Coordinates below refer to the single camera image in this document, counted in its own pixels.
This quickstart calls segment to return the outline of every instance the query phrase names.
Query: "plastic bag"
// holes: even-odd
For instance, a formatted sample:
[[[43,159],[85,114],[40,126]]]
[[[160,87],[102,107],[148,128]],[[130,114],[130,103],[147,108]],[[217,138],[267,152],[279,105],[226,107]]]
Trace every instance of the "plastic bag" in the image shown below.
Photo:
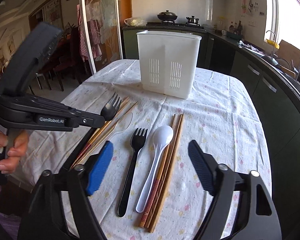
[[[125,19],[124,23],[128,26],[146,26],[147,21],[144,19],[141,19],[139,17],[132,17],[129,19]]]

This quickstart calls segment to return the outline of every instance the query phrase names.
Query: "screw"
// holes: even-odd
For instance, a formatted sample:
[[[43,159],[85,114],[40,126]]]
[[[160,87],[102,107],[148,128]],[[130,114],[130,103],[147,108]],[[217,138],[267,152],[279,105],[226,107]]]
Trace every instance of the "screw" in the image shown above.
[[[82,171],[82,170],[84,169],[84,166],[83,166],[82,164],[78,164],[78,165],[76,165],[76,166],[74,167],[74,169],[75,169],[76,171]]]
[[[259,172],[257,172],[257,171],[250,171],[250,173],[254,177],[259,177]]]
[[[225,164],[219,164],[218,168],[222,171],[227,171],[228,170],[228,166]]]
[[[50,170],[45,170],[45,171],[42,172],[42,175],[45,176],[45,177],[49,176],[50,174],[51,174]]]

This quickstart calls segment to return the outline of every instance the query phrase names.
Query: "cutting board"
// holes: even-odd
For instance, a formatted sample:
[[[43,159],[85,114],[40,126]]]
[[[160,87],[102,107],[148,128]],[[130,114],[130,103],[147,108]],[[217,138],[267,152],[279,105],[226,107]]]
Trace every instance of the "cutting board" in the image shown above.
[[[279,45],[280,48],[276,51],[275,54],[278,57],[282,57],[287,60],[290,63],[291,67],[291,60],[293,60],[293,66],[298,69],[300,63],[300,49],[284,40],[281,40]]]

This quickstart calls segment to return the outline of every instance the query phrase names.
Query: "countertop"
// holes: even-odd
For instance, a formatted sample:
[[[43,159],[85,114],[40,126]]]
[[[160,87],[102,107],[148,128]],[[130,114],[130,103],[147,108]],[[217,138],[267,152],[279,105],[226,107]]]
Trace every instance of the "countertop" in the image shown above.
[[[285,74],[281,70],[271,66],[269,63],[264,61],[258,54],[253,53],[245,49],[242,46],[237,44],[237,40],[229,38],[224,35],[217,34],[215,32],[202,30],[196,27],[188,27],[183,25],[160,25],[160,23],[148,23],[147,26],[124,26],[122,27],[123,30],[133,30],[133,29],[166,29],[166,30],[182,30],[182,31],[192,31],[197,33],[206,33],[207,35],[211,35],[214,38],[222,40],[226,42],[230,47],[240,52],[242,55],[247,57],[250,61],[260,67],[267,75],[270,76],[278,85],[279,87],[287,94],[289,99],[293,102],[296,106],[298,111],[300,112],[300,83],[295,81],[289,75]]]
[[[180,25],[161,25],[160,23],[148,23],[146,26],[124,26],[123,30],[138,30],[138,29],[166,29],[166,30],[182,30],[197,33],[208,33],[207,30],[199,29],[197,27],[188,27],[184,24]]]

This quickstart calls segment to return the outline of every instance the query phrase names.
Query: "gas stove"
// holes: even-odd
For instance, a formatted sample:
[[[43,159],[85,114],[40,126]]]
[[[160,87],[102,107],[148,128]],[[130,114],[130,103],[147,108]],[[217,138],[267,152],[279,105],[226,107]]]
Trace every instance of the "gas stove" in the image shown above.
[[[203,26],[200,26],[200,24],[191,24],[191,23],[175,23],[175,22],[167,22],[162,21],[161,23],[148,23],[147,26],[175,26],[175,27],[186,27],[191,29],[199,29],[199,30],[205,30]]]

